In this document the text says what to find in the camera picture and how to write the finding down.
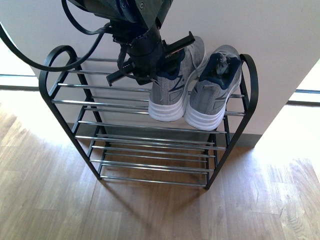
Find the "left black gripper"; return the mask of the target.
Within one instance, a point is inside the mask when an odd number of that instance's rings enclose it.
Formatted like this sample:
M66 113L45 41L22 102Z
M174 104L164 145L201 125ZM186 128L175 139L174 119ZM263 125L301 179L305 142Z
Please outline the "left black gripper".
M120 44L120 53L118 71L106 77L109 86L123 77L135 79L140 85L150 83L156 78L157 70L172 61L176 53L192 44L195 37L190 32L188 36L167 44L161 38L159 27L154 24L135 37L115 37L113 40Z

